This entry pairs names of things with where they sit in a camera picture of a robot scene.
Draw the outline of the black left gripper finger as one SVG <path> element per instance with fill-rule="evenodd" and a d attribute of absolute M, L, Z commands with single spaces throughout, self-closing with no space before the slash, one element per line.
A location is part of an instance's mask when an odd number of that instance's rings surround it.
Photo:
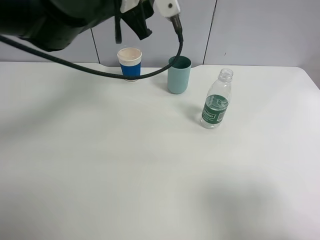
<path fill-rule="evenodd" d="M 146 19 L 154 14 L 153 6 L 153 0 L 140 0 L 137 6 L 123 14 L 123 20 L 140 40 L 146 39 L 152 34 L 152 31 L 147 27 Z"/>

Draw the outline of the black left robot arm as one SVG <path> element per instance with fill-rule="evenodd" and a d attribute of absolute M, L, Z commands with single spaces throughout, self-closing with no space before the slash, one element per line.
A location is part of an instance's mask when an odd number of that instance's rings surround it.
<path fill-rule="evenodd" d="M 152 31 L 146 20 L 154 14 L 152 0 L 139 0 L 126 12 L 123 0 L 2 0 L 0 33 L 18 37 L 46 52 L 68 47 L 82 32 L 113 18 L 116 43 L 121 43 L 120 20 L 140 40 Z"/>

